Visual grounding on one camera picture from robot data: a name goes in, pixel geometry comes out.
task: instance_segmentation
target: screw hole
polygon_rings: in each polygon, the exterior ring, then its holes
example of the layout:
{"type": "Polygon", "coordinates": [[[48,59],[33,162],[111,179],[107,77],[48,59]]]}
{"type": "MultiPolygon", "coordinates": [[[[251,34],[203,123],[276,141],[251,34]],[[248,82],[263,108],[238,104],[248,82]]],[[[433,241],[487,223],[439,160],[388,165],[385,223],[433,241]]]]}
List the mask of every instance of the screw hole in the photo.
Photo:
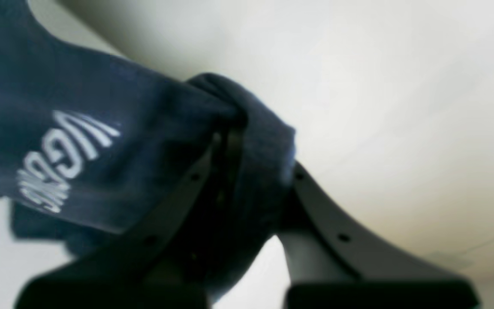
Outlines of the screw hole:
{"type": "Polygon", "coordinates": [[[148,237],[145,238],[144,245],[147,246],[147,247],[149,247],[149,246],[155,245],[156,242],[157,242],[157,236],[150,235],[150,236],[148,236],[148,237]]]}
{"type": "Polygon", "coordinates": [[[346,235],[345,233],[340,233],[339,234],[339,239],[343,242],[350,242],[350,237],[346,235]]]}

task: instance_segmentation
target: printed logo on sock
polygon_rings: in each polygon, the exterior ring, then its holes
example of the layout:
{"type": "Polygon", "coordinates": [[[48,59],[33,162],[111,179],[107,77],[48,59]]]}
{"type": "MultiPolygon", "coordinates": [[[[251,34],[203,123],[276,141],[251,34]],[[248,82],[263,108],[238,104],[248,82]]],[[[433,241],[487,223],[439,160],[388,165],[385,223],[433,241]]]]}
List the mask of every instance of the printed logo on sock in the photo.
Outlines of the printed logo on sock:
{"type": "Polygon", "coordinates": [[[110,147],[112,137],[120,133],[80,113],[54,111],[53,117],[60,127],[45,133],[41,152],[30,151],[26,155],[17,181],[25,198],[52,213],[60,213],[71,190],[67,180],[80,175],[85,162],[96,160],[99,148],[110,147]]]}

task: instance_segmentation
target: dark blue fabric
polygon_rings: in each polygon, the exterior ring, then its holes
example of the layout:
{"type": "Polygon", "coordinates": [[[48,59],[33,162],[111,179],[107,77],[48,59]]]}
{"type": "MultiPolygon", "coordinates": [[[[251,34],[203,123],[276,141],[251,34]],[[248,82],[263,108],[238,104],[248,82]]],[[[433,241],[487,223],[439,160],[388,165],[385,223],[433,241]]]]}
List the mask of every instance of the dark blue fabric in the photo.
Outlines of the dark blue fabric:
{"type": "MultiPolygon", "coordinates": [[[[223,270],[250,264],[267,239],[290,186],[294,130],[223,76],[172,80],[125,59],[62,42],[33,19],[24,0],[0,0],[0,195],[16,203],[12,227],[18,237],[65,240],[75,254],[89,252],[156,207],[206,150],[213,133],[245,117],[235,217],[231,233],[221,235],[233,250],[223,252],[223,270]],[[56,121],[55,111],[80,121],[94,119],[119,136],[107,133],[111,146],[101,147],[79,127],[98,153],[89,160],[82,140],[56,121]],[[57,172],[69,185],[58,213],[26,198],[18,185],[24,179],[19,171],[32,152],[53,171],[59,164],[69,173],[78,166],[73,156],[53,153],[51,159],[44,148],[51,129],[68,138],[82,158],[77,176],[57,172]]],[[[62,141],[52,145],[53,152],[70,149],[62,141]]]]}

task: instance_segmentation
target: curved black bracket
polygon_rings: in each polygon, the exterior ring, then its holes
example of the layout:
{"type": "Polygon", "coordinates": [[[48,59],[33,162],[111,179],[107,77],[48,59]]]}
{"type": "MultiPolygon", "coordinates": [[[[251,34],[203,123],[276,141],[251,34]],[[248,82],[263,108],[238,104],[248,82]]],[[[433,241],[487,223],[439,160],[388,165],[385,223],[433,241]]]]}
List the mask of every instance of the curved black bracket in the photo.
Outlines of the curved black bracket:
{"type": "MultiPolygon", "coordinates": [[[[180,239],[191,235],[194,205],[226,206],[222,196],[235,184],[240,158],[239,131],[216,135],[213,147],[136,227],[31,281],[16,308],[210,308],[204,290],[189,284],[196,282],[196,263],[184,258],[189,252],[180,239]]],[[[300,164],[294,173],[278,232],[292,279],[285,308],[477,307],[467,278],[390,245],[338,207],[300,164]]]]}

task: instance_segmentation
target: white ceiling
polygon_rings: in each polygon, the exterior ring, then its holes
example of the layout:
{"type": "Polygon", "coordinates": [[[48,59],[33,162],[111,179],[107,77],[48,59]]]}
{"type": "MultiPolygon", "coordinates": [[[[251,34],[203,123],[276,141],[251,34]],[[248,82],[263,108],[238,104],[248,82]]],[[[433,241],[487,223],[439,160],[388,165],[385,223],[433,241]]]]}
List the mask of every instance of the white ceiling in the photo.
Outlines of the white ceiling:
{"type": "MultiPolygon", "coordinates": [[[[479,282],[494,277],[494,0],[60,3],[90,29],[32,0],[55,35],[179,79],[237,80],[296,127],[298,160],[356,219],[479,282]]],[[[235,300],[278,307],[282,255],[269,242],[235,300]]],[[[239,308],[231,299],[220,307],[239,308]]]]}

